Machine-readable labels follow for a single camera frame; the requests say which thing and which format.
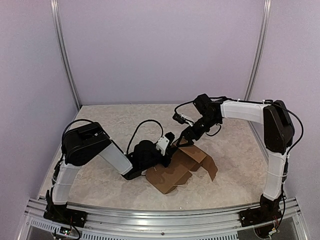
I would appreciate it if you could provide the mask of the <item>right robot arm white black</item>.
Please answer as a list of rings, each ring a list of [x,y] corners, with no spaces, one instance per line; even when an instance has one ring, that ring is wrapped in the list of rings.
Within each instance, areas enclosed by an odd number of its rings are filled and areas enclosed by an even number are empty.
[[[198,95],[192,104],[201,118],[184,129],[175,145],[188,147],[199,140],[211,127],[221,125],[223,119],[238,119],[263,126],[264,146],[268,156],[268,169],[259,207],[239,213],[242,226],[256,225],[282,217],[279,204],[284,195],[288,174],[289,151],[293,145],[295,128],[289,112],[281,100],[253,102],[235,100],[226,96]]]

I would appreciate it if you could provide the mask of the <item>brown cardboard paper box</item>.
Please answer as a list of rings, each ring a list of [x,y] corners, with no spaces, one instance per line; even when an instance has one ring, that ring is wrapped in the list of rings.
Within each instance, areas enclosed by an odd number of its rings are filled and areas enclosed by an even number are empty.
[[[186,184],[193,172],[199,168],[207,171],[211,180],[214,180],[218,168],[213,158],[196,145],[179,147],[171,158],[168,167],[158,164],[146,171],[146,179],[158,191],[166,195],[180,185]]]

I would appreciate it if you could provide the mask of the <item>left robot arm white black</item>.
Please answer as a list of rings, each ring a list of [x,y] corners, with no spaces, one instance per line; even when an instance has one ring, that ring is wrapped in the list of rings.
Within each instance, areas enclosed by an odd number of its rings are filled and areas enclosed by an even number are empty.
[[[61,159],[54,167],[52,187],[46,192],[46,213],[57,221],[66,222],[73,214],[68,209],[71,186],[82,166],[96,156],[109,163],[126,180],[133,180],[147,169],[171,163],[172,132],[162,133],[156,143],[142,140],[133,152],[124,153],[98,122],[88,121],[73,129],[65,129],[61,138]]]

